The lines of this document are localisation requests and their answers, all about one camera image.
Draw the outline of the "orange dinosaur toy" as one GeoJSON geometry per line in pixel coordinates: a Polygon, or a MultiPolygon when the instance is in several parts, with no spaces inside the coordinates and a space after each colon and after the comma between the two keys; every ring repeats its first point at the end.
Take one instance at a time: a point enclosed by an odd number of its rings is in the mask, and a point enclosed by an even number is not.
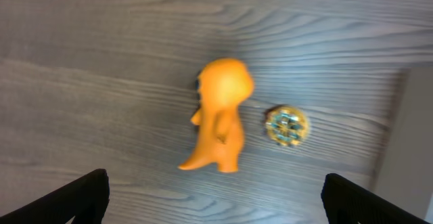
{"type": "Polygon", "coordinates": [[[252,75],[241,60],[221,58],[207,64],[197,82],[199,106],[190,121],[198,127],[198,138],[179,169],[190,171],[215,163],[219,172],[235,173],[244,146],[239,106],[253,94],[252,75]]]}

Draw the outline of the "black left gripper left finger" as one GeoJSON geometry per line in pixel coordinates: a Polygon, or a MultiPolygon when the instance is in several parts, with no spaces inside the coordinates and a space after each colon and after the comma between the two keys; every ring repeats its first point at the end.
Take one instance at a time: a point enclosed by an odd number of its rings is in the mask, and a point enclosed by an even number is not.
{"type": "Polygon", "coordinates": [[[90,173],[1,217],[1,224],[101,224],[110,201],[105,169],[90,173]]]}

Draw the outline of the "gold lattice wheel toy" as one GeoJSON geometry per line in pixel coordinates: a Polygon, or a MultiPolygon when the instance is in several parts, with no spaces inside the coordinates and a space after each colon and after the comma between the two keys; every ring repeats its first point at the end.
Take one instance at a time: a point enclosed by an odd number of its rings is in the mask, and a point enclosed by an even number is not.
{"type": "Polygon", "coordinates": [[[269,109],[265,114],[267,136],[284,147],[294,147],[304,142],[311,131],[308,116],[300,109],[280,105],[269,109]]]}

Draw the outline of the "white box pink interior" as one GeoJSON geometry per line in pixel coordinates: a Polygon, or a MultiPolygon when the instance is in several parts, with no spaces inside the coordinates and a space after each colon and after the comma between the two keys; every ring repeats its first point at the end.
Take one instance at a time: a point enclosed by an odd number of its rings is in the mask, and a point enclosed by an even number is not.
{"type": "Polygon", "coordinates": [[[432,222],[432,68],[412,68],[394,111],[373,192],[432,222]]]}

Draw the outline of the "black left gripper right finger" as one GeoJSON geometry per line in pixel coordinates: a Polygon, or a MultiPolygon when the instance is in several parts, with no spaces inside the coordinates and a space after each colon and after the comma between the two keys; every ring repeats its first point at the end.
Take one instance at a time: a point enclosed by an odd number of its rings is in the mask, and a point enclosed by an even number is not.
{"type": "Polygon", "coordinates": [[[325,176],[321,199],[329,224],[428,224],[336,173],[325,176]]]}

